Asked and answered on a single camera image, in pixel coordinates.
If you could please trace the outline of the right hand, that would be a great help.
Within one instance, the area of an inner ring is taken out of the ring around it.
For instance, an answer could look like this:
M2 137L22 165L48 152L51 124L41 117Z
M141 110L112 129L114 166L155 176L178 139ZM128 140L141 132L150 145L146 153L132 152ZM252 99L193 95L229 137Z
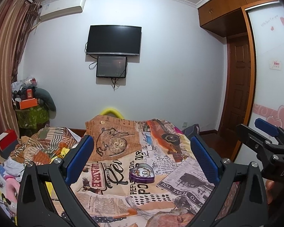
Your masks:
M266 197L268 204L271 204L271 202L273 201L272 190L274 186L275 186L274 181L266 180L265 187L266 187Z

